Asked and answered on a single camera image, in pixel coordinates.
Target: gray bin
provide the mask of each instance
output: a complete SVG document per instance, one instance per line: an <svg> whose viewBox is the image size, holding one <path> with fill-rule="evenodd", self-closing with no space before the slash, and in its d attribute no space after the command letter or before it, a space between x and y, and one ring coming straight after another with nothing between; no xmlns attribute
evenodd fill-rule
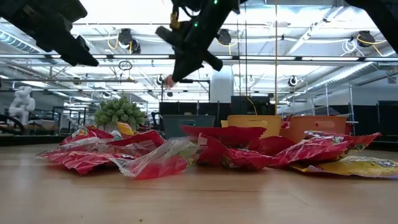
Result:
<svg viewBox="0 0 398 224"><path fill-rule="evenodd" d="M195 127L214 127L215 116L208 115L163 115L163 125L166 138L184 137L186 134L180 125Z"/></svg>

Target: yellow bin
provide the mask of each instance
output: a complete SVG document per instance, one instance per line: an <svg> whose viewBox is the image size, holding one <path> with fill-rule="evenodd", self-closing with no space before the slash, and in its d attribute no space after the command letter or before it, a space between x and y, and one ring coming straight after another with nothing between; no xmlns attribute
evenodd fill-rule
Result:
<svg viewBox="0 0 398 224"><path fill-rule="evenodd" d="M266 138L269 136L279 136L282 117L266 116L266 115L231 115L228 116L228 126L236 127L262 127L267 131L261 136Z"/></svg>
<svg viewBox="0 0 398 224"><path fill-rule="evenodd" d="M226 120L221 120L221 127L222 127L222 128L227 128L227 127L228 127L228 121L226 121Z"/></svg>

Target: yellow chip bag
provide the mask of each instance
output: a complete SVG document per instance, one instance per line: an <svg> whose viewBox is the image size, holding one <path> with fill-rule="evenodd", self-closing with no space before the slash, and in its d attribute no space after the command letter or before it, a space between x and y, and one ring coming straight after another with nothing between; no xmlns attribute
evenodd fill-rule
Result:
<svg viewBox="0 0 398 224"><path fill-rule="evenodd" d="M118 129L120 134L128 135L128 136L133 136L134 131L131 129L129 124L118 122L117 123Z"/></svg>
<svg viewBox="0 0 398 224"><path fill-rule="evenodd" d="M364 156L348 156L339 161L318 165L292 164L291 167L308 173L323 172L361 177L398 178L398 162Z"/></svg>

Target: yellow cable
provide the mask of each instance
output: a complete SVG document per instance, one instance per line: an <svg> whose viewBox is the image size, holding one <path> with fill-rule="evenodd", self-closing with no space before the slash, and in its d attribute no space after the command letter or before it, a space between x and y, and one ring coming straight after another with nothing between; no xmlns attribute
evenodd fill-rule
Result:
<svg viewBox="0 0 398 224"><path fill-rule="evenodd" d="M384 42L387 42L386 40L383 40L383 41L380 41L380 42L375 42L375 43L367 42L367 41L364 41L364 40L359 39L360 36L361 36L361 34L359 34L358 36L356 36L356 39L357 39L358 41L364 43L364 44L375 45L375 44L382 44L382 43L384 43Z"/></svg>
<svg viewBox="0 0 398 224"><path fill-rule="evenodd" d="M132 54L131 51L132 50L132 41L130 41L130 54Z"/></svg>
<svg viewBox="0 0 398 224"><path fill-rule="evenodd" d="M112 47L111 43L110 43L110 39L108 38L108 46L109 48L115 50L119 45L119 34L118 34L118 38L116 38L116 45L114 47Z"/></svg>
<svg viewBox="0 0 398 224"><path fill-rule="evenodd" d="M244 95L245 97L246 97L246 99L248 99L249 100L249 102L253 105L253 108L254 108L254 113L256 114L256 116L257 116L257 109L256 109L256 106L254 105L254 103L253 103L253 101L251 101L250 99L249 99L249 97L248 96L246 96L246 95Z"/></svg>
<svg viewBox="0 0 398 224"><path fill-rule="evenodd" d="M277 74L278 74L278 0L275 0L275 115L277 112L278 95L277 95Z"/></svg>
<svg viewBox="0 0 398 224"><path fill-rule="evenodd" d="M384 57L383 54L380 52L379 49L377 49L377 47L375 45L373 45L374 49L379 53L380 56Z"/></svg>

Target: red chip bag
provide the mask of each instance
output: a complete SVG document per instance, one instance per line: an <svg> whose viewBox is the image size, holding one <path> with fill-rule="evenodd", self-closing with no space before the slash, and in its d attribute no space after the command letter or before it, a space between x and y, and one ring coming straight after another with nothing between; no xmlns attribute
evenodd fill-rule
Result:
<svg viewBox="0 0 398 224"><path fill-rule="evenodd" d="M193 162L198 146L189 138L166 141L156 150L136 159L112 159L120 171L135 179L151 179L177 174Z"/></svg>
<svg viewBox="0 0 398 224"><path fill-rule="evenodd" d="M95 126L87 126L87 129L89 129L90 131L94 132L96 134L97 138L100 139L112 139L113 135L110 133L107 133L106 131L103 131Z"/></svg>
<svg viewBox="0 0 398 224"><path fill-rule="evenodd" d="M351 141L343 138L315 137L291 146L273 157L270 166L284 166L295 161L335 161Z"/></svg>
<svg viewBox="0 0 398 224"><path fill-rule="evenodd" d="M82 127L79 130L75 131L72 135L69 135L64 140L62 140L60 145L69 144L74 141L78 141L78 140L82 140L82 139L86 139L86 138L92 138L92 137L96 137L96 134L94 132L90 131L88 128Z"/></svg>
<svg viewBox="0 0 398 224"><path fill-rule="evenodd" d="M348 145L345 153L340 156L341 158L344 158L344 157L347 157L347 156L350 156L352 154L362 151L363 149L368 147L373 142L373 140L375 140L377 137L379 137L381 135L381 133L374 133L374 134L364 135L364 136L350 136L347 134L331 133L331 132L324 132L324 131L306 131L305 134L307 135L306 138L313 138L313 137L317 137L317 136L339 137L339 138L343 138L343 141L349 141L350 144Z"/></svg>
<svg viewBox="0 0 398 224"><path fill-rule="evenodd" d="M79 174L87 174L88 171L98 165L112 163L110 158L134 159L132 156L125 154L81 151L41 153L40 157L64 165L68 169L75 169Z"/></svg>
<svg viewBox="0 0 398 224"><path fill-rule="evenodd" d="M265 128L239 128L230 126L227 128L198 128L181 125L182 131L198 137L200 133L215 138L228 147L244 148L253 140L258 139L266 131Z"/></svg>
<svg viewBox="0 0 398 224"><path fill-rule="evenodd" d="M140 143L143 141L152 141L155 147L159 147L163 145L164 139L162 136L156 131L148 131L145 133L137 134L127 139L118 140L118 141L111 141L108 144L114 146L127 146L128 144L132 143Z"/></svg>
<svg viewBox="0 0 398 224"><path fill-rule="evenodd" d="M262 155L274 156L293 145L294 142L283 136L270 136L254 140L250 143L248 149L259 152Z"/></svg>
<svg viewBox="0 0 398 224"><path fill-rule="evenodd" d="M228 149L221 142L212 137L205 135L202 137L207 139L207 143L197 163L211 164L213 166L222 164L224 167L240 170L261 170L267 166L272 159L256 151Z"/></svg>

